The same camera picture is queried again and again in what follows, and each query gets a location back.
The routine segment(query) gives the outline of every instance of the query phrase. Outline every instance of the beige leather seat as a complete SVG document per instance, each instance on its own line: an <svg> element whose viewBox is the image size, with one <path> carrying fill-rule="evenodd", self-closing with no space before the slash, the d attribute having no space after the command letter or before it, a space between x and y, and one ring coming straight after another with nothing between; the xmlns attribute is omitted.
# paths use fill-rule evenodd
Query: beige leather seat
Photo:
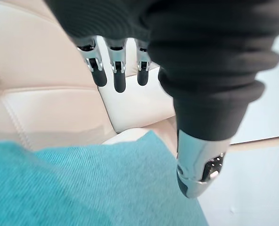
<svg viewBox="0 0 279 226"><path fill-rule="evenodd" d="M35 151L135 140L153 129L174 151L174 110L157 80L158 68L150 71L147 86L139 86L129 40L127 88L116 93L103 40L99 44L108 84L98 90L42 0L0 0L0 140Z"/></svg>

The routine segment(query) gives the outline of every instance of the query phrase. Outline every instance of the robotic hand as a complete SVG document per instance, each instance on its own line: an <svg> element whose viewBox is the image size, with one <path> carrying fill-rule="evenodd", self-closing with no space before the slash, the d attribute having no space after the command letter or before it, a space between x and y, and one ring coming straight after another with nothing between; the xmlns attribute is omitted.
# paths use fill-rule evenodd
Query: robotic hand
<svg viewBox="0 0 279 226"><path fill-rule="evenodd" d="M110 64L114 74L114 87L119 93L124 92L125 65L126 65L126 39L105 39ZM151 59L147 53L148 44L136 40L138 83L144 86L148 82L148 70ZM107 83L103 69L101 53L97 39L92 38L85 47L78 47L84 57L97 86ZM230 144L230 139L222 141L206 141L192 137L182 130L178 131L178 165L177 180L182 193L188 198L196 198L219 175L225 152Z"/></svg>
<svg viewBox="0 0 279 226"><path fill-rule="evenodd" d="M107 78L96 35L105 39L120 93L126 86L126 39L136 38L141 86L148 81L149 49L152 60L162 66L164 90L174 98L179 187L188 198L202 194L219 175L248 104L264 90L256 74L279 62L271 51L279 35L279 1L44 1L80 50L97 86L105 86ZM210 140L185 132L190 128L203 138L201 123L212 133L206 137Z"/></svg>

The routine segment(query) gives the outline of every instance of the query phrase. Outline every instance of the teal fabric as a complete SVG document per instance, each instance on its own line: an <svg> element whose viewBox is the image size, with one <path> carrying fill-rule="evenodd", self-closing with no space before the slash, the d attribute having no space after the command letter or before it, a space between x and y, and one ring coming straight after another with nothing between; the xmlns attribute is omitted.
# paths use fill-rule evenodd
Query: teal fabric
<svg viewBox="0 0 279 226"><path fill-rule="evenodd" d="M149 132L135 142L47 148L0 142L0 226L206 226Z"/></svg>

